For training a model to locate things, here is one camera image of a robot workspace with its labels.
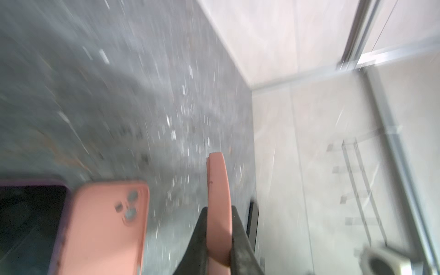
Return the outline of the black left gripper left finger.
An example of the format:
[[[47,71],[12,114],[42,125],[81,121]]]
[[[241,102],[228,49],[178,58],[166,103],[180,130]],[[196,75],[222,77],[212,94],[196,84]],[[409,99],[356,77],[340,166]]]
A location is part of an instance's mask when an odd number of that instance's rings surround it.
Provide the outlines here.
[[[199,215],[194,231],[174,275],[207,275],[208,254],[206,245],[207,207]]]

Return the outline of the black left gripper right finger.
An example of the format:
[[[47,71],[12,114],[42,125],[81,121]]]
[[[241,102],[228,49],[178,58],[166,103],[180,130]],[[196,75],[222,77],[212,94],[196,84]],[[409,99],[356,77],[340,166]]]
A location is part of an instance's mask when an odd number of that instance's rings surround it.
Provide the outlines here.
[[[238,210],[231,207],[232,213],[232,249],[230,252],[230,270],[232,275],[263,275],[259,262],[250,245],[241,222]]]

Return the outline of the black phone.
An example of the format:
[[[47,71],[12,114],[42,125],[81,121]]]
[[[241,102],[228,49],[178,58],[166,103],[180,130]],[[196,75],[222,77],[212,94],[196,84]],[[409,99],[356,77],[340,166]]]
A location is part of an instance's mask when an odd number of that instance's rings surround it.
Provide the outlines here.
[[[1,180],[1,274],[57,273],[71,199],[56,179]]]
[[[221,152],[210,153],[207,158],[207,193],[207,273],[229,275],[233,223],[228,173]]]

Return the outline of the pink phone case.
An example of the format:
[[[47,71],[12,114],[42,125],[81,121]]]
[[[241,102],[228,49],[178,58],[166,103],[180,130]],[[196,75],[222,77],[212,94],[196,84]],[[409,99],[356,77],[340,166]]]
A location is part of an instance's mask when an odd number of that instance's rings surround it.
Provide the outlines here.
[[[145,181],[85,184],[76,191],[57,261],[58,275],[139,275],[150,190]]]

